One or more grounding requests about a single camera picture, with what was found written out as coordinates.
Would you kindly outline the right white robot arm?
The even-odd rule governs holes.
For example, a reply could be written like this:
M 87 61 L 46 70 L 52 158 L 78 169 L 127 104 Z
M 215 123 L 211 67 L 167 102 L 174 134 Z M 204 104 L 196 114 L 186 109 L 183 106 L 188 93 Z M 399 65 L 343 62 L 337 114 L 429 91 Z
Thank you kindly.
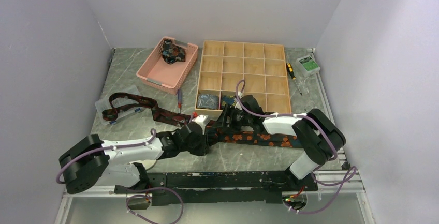
M 225 135 L 243 135 L 249 127 L 249 141 L 264 141 L 266 146 L 290 147 L 290 138 L 297 138 L 303 153 L 286 170 L 285 183 L 291 190 L 300 189 L 314 178 L 314 171 L 336 159 L 337 152 L 346 144 L 346 138 L 321 110 L 312 109 L 298 115 L 265 112 L 252 95 L 235 99 L 226 104 L 215 121 L 222 139 Z

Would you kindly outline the red patterned dark tie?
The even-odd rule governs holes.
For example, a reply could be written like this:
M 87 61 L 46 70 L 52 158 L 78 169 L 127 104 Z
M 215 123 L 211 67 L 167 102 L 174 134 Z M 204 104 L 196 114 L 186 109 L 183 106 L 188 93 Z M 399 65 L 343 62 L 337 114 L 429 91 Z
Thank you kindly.
M 115 107 L 113 101 L 118 98 L 127 98 L 129 100 L 133 100 L 135 103 L 125 104 L 120 107 Z M 192 114 L 187 115 L 187 114 L 171 112 L 169 110 L 163 109 L 158 105 L 155 99 L 144 97 L 141 95 L 117 92 L 110 95 L 108 101 L 110 104 L 110 109 L 103 110 L 101 112 L 101 116 L 103 120 L 109 122 L 116 121 L 120 113 L 135 108 L 150 109 L 152 118 L 155 122 L 165 123 L 177 127 L 182 127 L 188 124 L 194 118 Z

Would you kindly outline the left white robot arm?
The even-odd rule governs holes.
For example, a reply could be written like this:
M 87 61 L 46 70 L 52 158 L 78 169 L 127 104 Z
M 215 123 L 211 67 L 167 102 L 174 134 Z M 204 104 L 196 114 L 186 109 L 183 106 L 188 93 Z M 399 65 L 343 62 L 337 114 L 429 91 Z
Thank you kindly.
M 174 131 L 151 129 L 150 133 L 149 137 L 126 141 L 103 140 L 98 134 L 86 136 L 59 157 L 56 182 L 65 185 L 69 194 L 109 185 L 141 193 L 150 181 L 142 161 L 174 158 L 183 152 L 195 156 L 209 152 L 204 127 L 194 122 Z

